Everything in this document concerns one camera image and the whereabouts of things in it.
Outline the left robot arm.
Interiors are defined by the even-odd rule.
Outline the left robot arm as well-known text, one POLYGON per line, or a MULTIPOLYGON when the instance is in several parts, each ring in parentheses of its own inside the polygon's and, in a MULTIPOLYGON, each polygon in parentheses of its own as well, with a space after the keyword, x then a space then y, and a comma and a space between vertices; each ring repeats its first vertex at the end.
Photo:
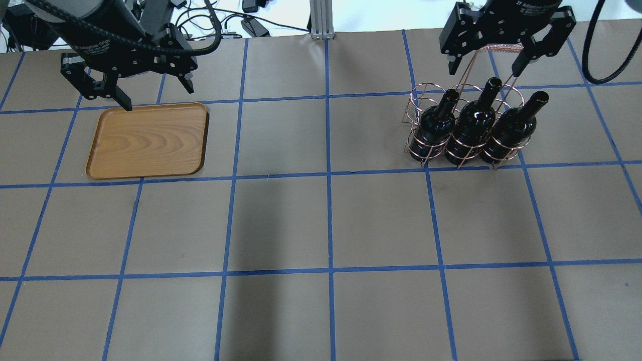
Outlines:
MULTIPOLYGON (((185 1, 48 1, 78 19, 121 37, 153 47, 190 50, 186 37, 170 23, 185 1)), ((176 76, 190 94, 195 57, 159 55, 135 50, 106 35, 96 35, 31 2, 27 6, 64 39, 72 51, 61 55, 60 73, 87 100, 106 98, 131 110, 130 97, 118 86, 121 78, 149 71, 176 76)))

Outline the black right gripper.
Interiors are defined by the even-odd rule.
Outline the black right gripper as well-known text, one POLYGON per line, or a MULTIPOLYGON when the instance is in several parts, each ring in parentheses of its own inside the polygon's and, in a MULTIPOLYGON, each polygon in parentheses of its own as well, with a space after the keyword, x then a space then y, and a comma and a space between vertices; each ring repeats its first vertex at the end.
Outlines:
POLYGON ((488 1, 480 10, 456 2, 440 34, 440 52, 456 75, 462 56, 489 44, 521 44, 511 66, 520 77, 530 62, 554 57, 571 34, 576 18, 560 1, 488 1))

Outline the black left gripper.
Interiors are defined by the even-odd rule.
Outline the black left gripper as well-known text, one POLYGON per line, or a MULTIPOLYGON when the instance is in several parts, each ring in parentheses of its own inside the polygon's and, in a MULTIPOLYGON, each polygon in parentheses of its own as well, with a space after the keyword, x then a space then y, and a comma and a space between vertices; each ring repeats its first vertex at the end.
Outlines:
MULTIPOLYGON (((161 47, 191 50, 186 37, 175 25, 117 25, 113 33, 141 41, 156 50, 161 47)), ((61 25, 60 36, 71 46, 71 50, 61 57, 61 74, 69 81, 80 81, 76 89, 87 100, 107 98, 124 110, 132 111, 131 98, 118 86, 118 80, 147 71, 174 75, 188 94, 195 92, 192 71, 197 69, 198 63, 194 56, 136 50, 111 37, 95 35, 74 25, 61 25), (86 73, 86 68, 103 73, 102 80, 94 80, 86 73)))

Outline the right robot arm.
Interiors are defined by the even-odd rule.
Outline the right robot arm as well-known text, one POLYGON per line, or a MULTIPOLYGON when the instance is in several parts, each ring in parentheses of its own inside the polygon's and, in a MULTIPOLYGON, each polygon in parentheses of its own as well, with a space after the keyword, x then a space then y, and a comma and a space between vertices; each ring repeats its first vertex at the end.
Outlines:
POLYGON ((519 77, 527 65, 554 57, 576 26, 571 6, 560 1, 488 1, 480 10, 456 2, 439 36, 440 52, 448 56, 454 75, 463 57, 489 44, 521 44, 512 64, 519 77))

